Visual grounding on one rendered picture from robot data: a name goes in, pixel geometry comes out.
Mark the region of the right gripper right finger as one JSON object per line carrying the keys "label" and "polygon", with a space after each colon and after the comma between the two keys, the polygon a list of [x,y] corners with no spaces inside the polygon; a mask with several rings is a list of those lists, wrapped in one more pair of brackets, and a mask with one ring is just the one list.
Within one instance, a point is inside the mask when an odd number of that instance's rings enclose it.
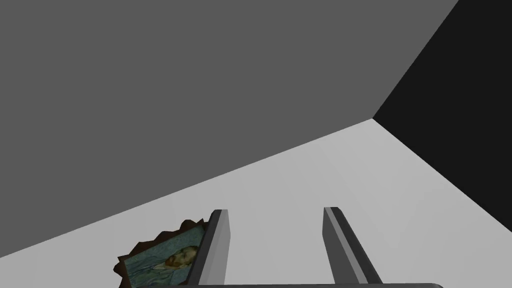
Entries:
{"label": "right gripper right finger", "polygon": [[322,238],[335,284],[382,284],[339,207],[324,207]]}

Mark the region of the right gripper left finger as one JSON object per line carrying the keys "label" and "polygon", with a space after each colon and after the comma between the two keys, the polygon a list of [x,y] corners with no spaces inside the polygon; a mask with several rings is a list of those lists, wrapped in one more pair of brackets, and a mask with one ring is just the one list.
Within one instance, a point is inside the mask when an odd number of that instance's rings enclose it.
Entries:
{"label": "right gripper left finger", "polygon": [[216,209],[210,215],[196,258],[189,270],[189,286],[225,284],[230,241],[229,211]]}

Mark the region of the framed portrait painting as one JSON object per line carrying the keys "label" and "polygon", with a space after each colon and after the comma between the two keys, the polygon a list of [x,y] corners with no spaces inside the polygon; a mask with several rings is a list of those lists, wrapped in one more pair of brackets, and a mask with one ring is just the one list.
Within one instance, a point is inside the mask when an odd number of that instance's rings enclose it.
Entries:
{"label": "framed portrait painting", "polygon": [[184,285],[208,226],[203,219],[187,219],[178,230],[162,231],[154,240],[138,242],[113,268],[121,276],[118,288]]}

